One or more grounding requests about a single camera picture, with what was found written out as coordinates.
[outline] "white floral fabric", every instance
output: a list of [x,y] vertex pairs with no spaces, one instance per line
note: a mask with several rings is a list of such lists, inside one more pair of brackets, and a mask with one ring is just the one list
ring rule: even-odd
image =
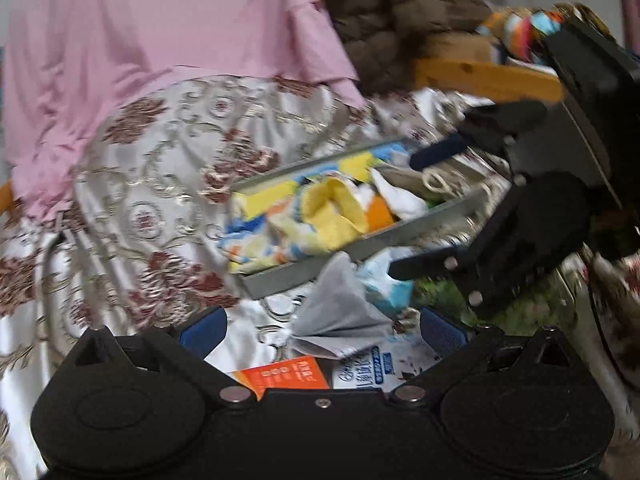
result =
[[215,304],[245,325],[215,358],[221,369],[275,359],[270,323],[257,328],[217,249],[230,186],[398,135],[437,132],[411,98],[352,110],[325,86],[282,79],[187,80],[114,113],[76,167],[71,209],[37,224],[17,204],[1,233],[0,479],[46,470],[31,409],[88,326],[128,335]]

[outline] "orange package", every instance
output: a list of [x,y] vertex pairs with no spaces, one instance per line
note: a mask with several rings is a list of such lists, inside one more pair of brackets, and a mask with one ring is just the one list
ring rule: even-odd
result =
[[376,195],[371,200],[367,211],[367,221],[369,222],[369,233],[375,233],[395,223],[385,199],[380,195]]
[[329,389],[318,362],[309,356],[233,372],[233,376],[243,386],[253,390],[258,400],[267,388]]

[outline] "orange box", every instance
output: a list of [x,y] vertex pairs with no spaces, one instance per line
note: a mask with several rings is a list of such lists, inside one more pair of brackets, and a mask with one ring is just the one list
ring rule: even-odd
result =
[[328,390],[315,358],[304,356],[257,368],[233,372],[236,381],[253,390],[258,400],[267,388]]

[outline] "green fabric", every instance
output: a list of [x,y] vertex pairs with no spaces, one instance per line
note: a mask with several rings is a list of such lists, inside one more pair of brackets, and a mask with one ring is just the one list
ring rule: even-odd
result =
[[453,282],[422,279],[415,283],[413,306],[428,306],[468,326],[490,323],[507,335],[530,336],[543,325],[555,325],[568,333],[575,325],[575,308],[562,300],[561,286],[555,276],[547,278],[501,313],[491,319],[479,319]]

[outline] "gray cloth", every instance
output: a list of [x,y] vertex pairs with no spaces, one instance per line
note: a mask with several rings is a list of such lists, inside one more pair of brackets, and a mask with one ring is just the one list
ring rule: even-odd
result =
[[392,322],[364,295],[349,255],[337,253],[291,323],[291,348],[314,357],[342,359],[386,340],[393,333]]

